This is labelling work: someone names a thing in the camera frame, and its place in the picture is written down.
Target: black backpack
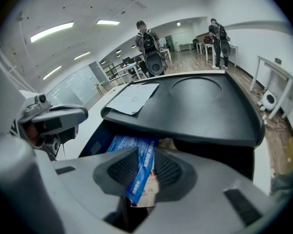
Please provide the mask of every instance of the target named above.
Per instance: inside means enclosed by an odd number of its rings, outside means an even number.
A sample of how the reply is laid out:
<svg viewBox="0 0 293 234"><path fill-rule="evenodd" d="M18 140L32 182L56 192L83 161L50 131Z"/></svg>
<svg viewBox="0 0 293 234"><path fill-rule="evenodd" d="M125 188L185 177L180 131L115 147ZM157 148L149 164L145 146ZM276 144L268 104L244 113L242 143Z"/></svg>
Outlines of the black backpack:
<svg viewBox="0 0 293 234"><path fill-rule="evenodd" d="M220 41L227 40L227 33L225 28L221 24L212 23L215 27L216 38Z"/></svg>
<svg viewBox="0 0 293 234"><path fill-rule="evenodd" d="M145 55L157 52L156 41L154 37L150 34L150 32L150 29L144 32L140 40L140 48L142 52L145 53Z"/></svg>

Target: glass wall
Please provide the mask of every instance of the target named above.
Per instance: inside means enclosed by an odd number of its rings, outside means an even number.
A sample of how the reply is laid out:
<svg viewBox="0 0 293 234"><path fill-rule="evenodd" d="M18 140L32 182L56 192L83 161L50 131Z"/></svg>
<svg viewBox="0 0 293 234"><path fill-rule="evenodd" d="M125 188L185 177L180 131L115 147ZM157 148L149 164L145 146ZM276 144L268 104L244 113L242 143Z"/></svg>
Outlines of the glass wall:
<svg viewBox="0 0 293 234"><path fill-rule="evenodd" d="M98 93L96 84L100 82L89 66L86 66L59 83L46 97L53 105L85 105Z"/></svg>

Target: white paper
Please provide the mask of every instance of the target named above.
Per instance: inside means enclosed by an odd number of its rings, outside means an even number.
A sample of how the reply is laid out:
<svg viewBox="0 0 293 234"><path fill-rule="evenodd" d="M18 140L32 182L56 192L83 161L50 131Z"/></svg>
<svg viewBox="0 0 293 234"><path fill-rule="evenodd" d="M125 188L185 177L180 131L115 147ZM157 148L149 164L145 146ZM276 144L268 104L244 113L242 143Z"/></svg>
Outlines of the white paper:
<svg viewBox="0 0 293 234"><path fill-rule="evenodd" d="M159 84L132 84L117 95L107 107L134 115L144 106Z"/></svg>

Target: wall outlet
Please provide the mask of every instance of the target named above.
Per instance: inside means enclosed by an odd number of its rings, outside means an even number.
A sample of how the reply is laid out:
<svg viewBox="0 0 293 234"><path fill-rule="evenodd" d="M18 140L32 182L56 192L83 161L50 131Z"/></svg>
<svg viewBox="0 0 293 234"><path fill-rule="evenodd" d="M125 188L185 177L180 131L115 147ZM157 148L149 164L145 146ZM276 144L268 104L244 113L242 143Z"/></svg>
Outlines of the wall outlet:
<svg viewBox="0 0 293 234"><path fill-rule="evenodd" d="M278 59L278 58L275 58L274 61L275 61L276 63L278 63L278 64L281 65L282 60L280 60L280 59Z"/></svg>

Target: blue label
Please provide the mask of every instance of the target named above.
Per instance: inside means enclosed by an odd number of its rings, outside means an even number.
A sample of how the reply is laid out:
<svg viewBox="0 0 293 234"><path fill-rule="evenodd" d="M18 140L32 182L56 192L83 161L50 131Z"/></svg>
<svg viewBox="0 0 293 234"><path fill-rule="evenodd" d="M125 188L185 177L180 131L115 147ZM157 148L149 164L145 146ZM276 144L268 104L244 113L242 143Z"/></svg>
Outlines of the blue label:
<svg viewBox="0 0 293 234"><path fill-rule="evenodd" d="M126 190L126 197L135 204L139 202L147 178L151 172L154 159L154 149L157 146L158 141L158 138L116 135L107 150L108 153L130 147L139 148L138 173Z"/></svg>

